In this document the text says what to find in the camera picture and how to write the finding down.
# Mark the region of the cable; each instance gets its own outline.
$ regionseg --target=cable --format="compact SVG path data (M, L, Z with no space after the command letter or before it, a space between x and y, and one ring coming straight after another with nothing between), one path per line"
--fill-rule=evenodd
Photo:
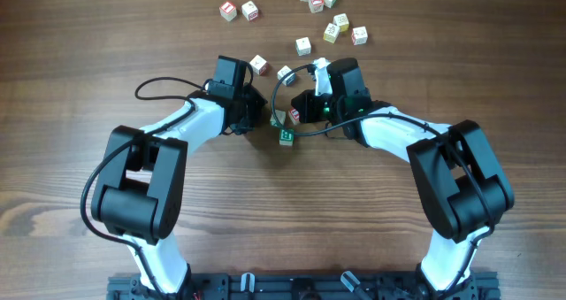
M143 271L145 271L146 275L148 276L149 281L151 282L151 285L153 286L153 289L157 292L159 298L161 298L162 300L165 300L165 299L168 299L169 296L164 295L163 291L161 291L161 289L158 287L155 276L153 276L153 274L151 273L151 269L149 268L148 261L145 258L145 256L143 255L142 248L139 247L138 245L136 245L133 242L129 242L128 240L121 239L121 238L118 238L118 237L113 236L113 235L107 235L107 234L104 234L104 233L98 231L94 227L94 225L90 222L90 219L88 219L88 215L87 215L88 192L90 191L90 188L92 187L92 184L95 181L96 177L100 174L100 172L104 169L104 167L108 165L108 163L110 163L123 150L131 147L132 145L135 145L136 143L138 143L139 141L143 140L146 137L149 137L149 136L155 135L157 133L161 133L161 132L166 131L170 127L172 127L175 124L186 119L189 115L191 115L196 110L196 104L193 102L193 100L189 99L187 96L139 96L140 89L142 89L144 86L146 86L146 85L148 85L148 84L150 84L151 82L154 82L154 81L178 81L178 82L186 83L188 85L191 85L191 86L199 88L199 89L203 89L203 87L201 87L201 86L199 86L199 85L197 85L197 84L195 84L191 81L186 81L186 80L183 80L183 79L173 78L173 77L159 77L159 78L150 79L150 80L143 82L142 84L140 84L138 86L138 88L134 92L134 95L135 95L136 98L138 98L140 100L146 100L146 101L150 101L150 100L171 100L171 99L183 100L183 101L189 102L191 104L191 108L187 112L185 112L181 116L179 116L177 119L174 119L173 121L171 121L167 124L164 124L161 127L156 128L153 131L149 131L149 132L147 132L143 135L138 135L135 138L133 138L132 140L125 142L124 144L120 145L117 149L115 149L112 153L110 153L108 156L106 156L103 159L103 161L90 174L90 176L87 179L87 182L85 183L85 187L82 190L82 196L80 197L80 217L82 218L82 221L85 223L87 228L93 234L95 234L95 235L97 235L97 236L99 236L99 237L101 237L101 238L103 238L107 241L122 243L122 244L125 244L125 245L133 248L135 250L136 255L140 258L141 266L143 267Z
M360 121L360 120L363 120L363 119L389 118L389 119L404 120L404 121L409 122L409 123L411 123L411 124L413 124L417 127L422 128L425 131L428 131L428 132L434 134L436 137L439 137L440 139L444 138L440 132L429 127L429 125L426 124L426 123L421 123L417 120L410 119L410 118L407 118L407 117L404 117L404 116L401 116L401 115L395 115L395 114L392 114L392 113L388 113L388 114L385 114L385 113L367 114L367 115L363 115L361 117L349 119L349 120L346 120L346 121L342 121L341 116L339 116L339 119L340 119L339 124L336 124L336 125L331 126L331 127L326 127L322 130L318 130L318 131L314 131L314 132L297 133L297 132L294 132L294 131L291 131L291 130L286 130L285 127L283 126L283 124L277 118L277 115L275 115L275 97L277 95L277 90L279 89L279 86L281 85L281 83L289 75L291 75L293 73L297 73L297 72L301 71L302 69L308 68L310 66L313 66L313 65L301 65L301 66L291 70L291 72L286 73L275 85L275 88L273 89L273 95L272 95L272 116L273 116L273 118L275 118L276 127L283 129L286 132L293 134L295 136L314 136L314 135L321 135L321 134L328 136L327 133L336 129L336 128L343 127L347 124L354 123L354 122L357 122L357 121ZM458 285L458 281L463 277L468 266L470 266L471 259L473 258L474 251L478 248L479 241L486 238L487 236L491 235L493 233L493 231L495 230L493 215L489 210L489 206L487 205L486 198L485 198L485 196L484 196L484 194L481 190L481 187L479 186L478 182L476 181L476 178L473 176L473 174L470 171L470 168L468 168L468 166L465 164L464 160L462 159L460 154L458 154L458 152L456 151L454 146L452 146L452 144L450 144L449 142L444 142L444 144L445 144L447 151L450 154L450 156L455 159L456 163L464 170L464 173L466 174L466 176L470 180L471 186L474 188L474 192L476 193L476 196L478 197L479 202L481 203L482 208L484 209L484 213L487 216L487 224L489 226L489 230L487 232L481 234L481 235L478 235L475 239L473 239L470 242L471 248L468 250L468 253L466 254L466 259L463 261L462 267L460 268L460 270L456 274L456 277L450 282L448 287L440 292L440 300L446 298L447 295L452 293L452 291L454 291L454 288L456 288L456 286Z

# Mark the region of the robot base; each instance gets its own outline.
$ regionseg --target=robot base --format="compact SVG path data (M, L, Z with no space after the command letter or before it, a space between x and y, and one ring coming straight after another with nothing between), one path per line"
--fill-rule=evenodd
M424 284L417 283L415 272L359 274L361 288L370 299L433 299ZM241 291L241 276L226 273L192 275L192 290L182 300L359 300L360 297L340 281L339 275L258 275L254 292ZM159 297L140 284L140 275L110 277L106 300L146 300ZM449 300L500 299L497 273L470 273L470 279Z

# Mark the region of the black cable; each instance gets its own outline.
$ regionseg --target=black cable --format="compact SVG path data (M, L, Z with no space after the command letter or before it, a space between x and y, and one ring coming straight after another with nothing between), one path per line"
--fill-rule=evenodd
M291 130L286 130L285 127L283 126L283 124L277 118L277 115L275 115L275 97L277 95L277 90L279 89L279 86L281 85L281 83L289 75L291 75L293 73L297 73L297 72L301 71L302 69L308 68L310 66L313 66L313 65L301 65L301 66L291 70L291 72L286 73L275 85L275 88L273 89L273 95L272 95L272 116L273 116L273 118L275 118L276 127L283 129L283 130L287 131L288 133L293 134L295 136L314 136L314 135L321 135L321 134L328 136L328 134L327 134L328 132L330 132L330 131L332 131L336 128L343 127L347 124L357 122L359 120L372 119L372 118L389 118L389 119L404 120L404 121L409 122L409 123L411 123L411 124L413 124L417 127L422 128L425 131L428 131L428 132L434 134L435 136L439 137L440 139L443 138L443 136L440 132L429 127L429 125L426 124L426 123L421 123L417 120L410 119L410 118L407 118L407 117L404 117L404 116L401 116L401 115L395 115L395 114L392 114L392 113L388 113L388 114L385 114L385 113L367 114L367 115L363 115L361 117L349 119L349 120L346 120L346 121L341 121L341 117L340 117L340 123L339 124L336 124L336 125L331 126L331 127L326 127L322 130L318 130L318 131L314 131L314 132L297 133L297 132L294 132L294 131L291 131ZM450 144L449 142L444 142L444 143L446 145L447 151L450 154L450 156L455 159L456 163L464 170L464 173L466 174L468 179L470 179L471 186L474 188L474 192L476 193L476 196L478 197L479 202L481 203L481 205L484 209L484 213L487 216L487 224L489 226L489 230L487 232L481 234L481 235L478 235L475 239L473 239L470 242L471 248L468 250L468 253L466 254L466 259L463 261L461 269L458 271L458 273L456 274L456 277L452 280L452 282L450 282L448 287L440 292L440 300L446 298L446 296L449 295L454 290L454 288L456 288L456 286L458 285L458 281L463 277L466 269L468 268L468 266L471 263L471 259L473 258L474 251L478 248L479 241L486 238L487 236L491 235L493 233L493 231L495 230L493 215L489 210L489 206L487 205L486 198L485 198L485 196L484 196L484 194L481 190L481 187L479 186L478 182L476 181L476 178L473 176L473 174L470 171L470 168L468 168L468 166L465 164L464 160L462 159L460 154L458 154L458 152L456 151L454 146L452 146L452 144Z
M120 145L117 149L115 149L112 153L110 153L108 156L106 156L103 159L103 161L90 174L90 176L87 179L87 182L85 183L85 187L82 190L82 196L80 197L80 217L82 218L82 221L85 223L87 228L93 234L95 234L95 235L97 235L97 236L99 236L99 237L101 237L101 238L103 238L107 241L122 243L122 244L129 246L129 247L132 247L135 250L136 255L140 258L141 266L143 267L143 271L145 271L146 275L148 276L149 281L151 282L151 285L153 286L154 290L157 292L159 298L161 298L162 300L165 300L165 299L168 299L169 296L164 295L164 293L158 287L155 276L153 276L151 269L149 268L148 261L145 258L145 256L143 255L142 248L139 247L138 245L136 245L133 242L129 242L128 240L121 239L121 238L118 238L118 237L113 236L113 235L107 235L107 234L104 234L104 233L98 231L94 227L94 225L90 222L90 219L88 219L88 215L87 215L88 192L90 191L90 188L92 187L92 184L95 181L98 174L100 174L100 172L104 169L105 166L108 165L108 163L110 163L123 150L131 147L132 145L137 144L139 141L143 140L146 137L149 137L151 135L166 131L170 127L172 127L175 124L186 119L189 115L191 115L196 110L196 104L193 102L193 100L189 99L187 96L140 96L139 95L140 89L142 89L144 86L146 86L149 83L154 82L154 81L178 81L178 82L183 82L183 83L189 84L191 86L194 86L196 88L202 89L201 86L199 86L199 85L197 85L197 84L195 84L191 81L186 81L186 80L183 80L183 79L173 78L173 77L159 77L159 78L150 79L150 80L143 82L142 84L140 84L138 86L138 88L135 90L134 95L135 95L136 98L138 98L140 100L146 100L146 101L149 101L149 100L183 100L183 101L189 102L191 104L191 108L187 112L185 112L181 116L179 116L177 119L174 119L173 121L166 123L166 124L162 125L161 127L156 128L153 131L149 131L149 132L147 132L143 135L138 135L135 138L133 138L132 140L125 142L124 144Z

